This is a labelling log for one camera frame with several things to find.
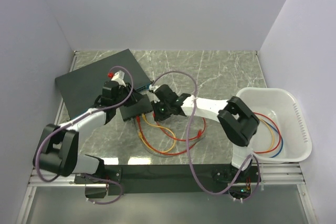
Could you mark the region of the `small black box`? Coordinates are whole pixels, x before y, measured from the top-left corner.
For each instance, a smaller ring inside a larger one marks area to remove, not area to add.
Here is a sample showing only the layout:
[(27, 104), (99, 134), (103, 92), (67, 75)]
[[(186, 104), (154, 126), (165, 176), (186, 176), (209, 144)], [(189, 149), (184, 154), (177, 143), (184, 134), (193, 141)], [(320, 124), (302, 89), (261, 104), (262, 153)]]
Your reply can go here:
[(134, 105), (131, 106), (121, 106), (120, 113), (124, 122), (131, 119), (135, 119), (137, 116), (142, 114), (148, 114), (153, 111), (151, 101), (147, 94)]

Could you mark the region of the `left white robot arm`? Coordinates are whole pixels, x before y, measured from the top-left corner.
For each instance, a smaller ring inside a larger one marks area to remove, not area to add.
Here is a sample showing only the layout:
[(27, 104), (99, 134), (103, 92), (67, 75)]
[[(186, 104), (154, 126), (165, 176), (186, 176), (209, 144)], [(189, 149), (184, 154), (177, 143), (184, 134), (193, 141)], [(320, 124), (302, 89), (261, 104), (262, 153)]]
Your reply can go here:
[(49, 183), (69, 176), (77, 165), (79, 138), (110, 122), (117, 108), (135, 105), (143, 97), (133, 84), (110, 80), (85, 113), (62, 125), (47, 124), (33, 158), (39, 178)]

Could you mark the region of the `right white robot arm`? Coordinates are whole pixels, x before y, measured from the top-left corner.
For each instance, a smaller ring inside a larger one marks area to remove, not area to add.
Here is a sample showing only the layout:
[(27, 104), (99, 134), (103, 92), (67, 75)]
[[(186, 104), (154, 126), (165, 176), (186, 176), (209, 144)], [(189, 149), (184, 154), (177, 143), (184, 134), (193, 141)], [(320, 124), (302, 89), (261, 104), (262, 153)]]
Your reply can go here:
[(232, 178), (242, 182), (249, 176), (249, 155), (252, 153), (249, 143), (257, 132), (259, 119), (239, 97), (211, 100), (188, 93), (177, 95), (167, 84), (150, 85), (149, 91), (154, 94), (151, 104), (156, 122), (164, 121), (171, 115), (194, 115), (220, 123), (233, 144)]

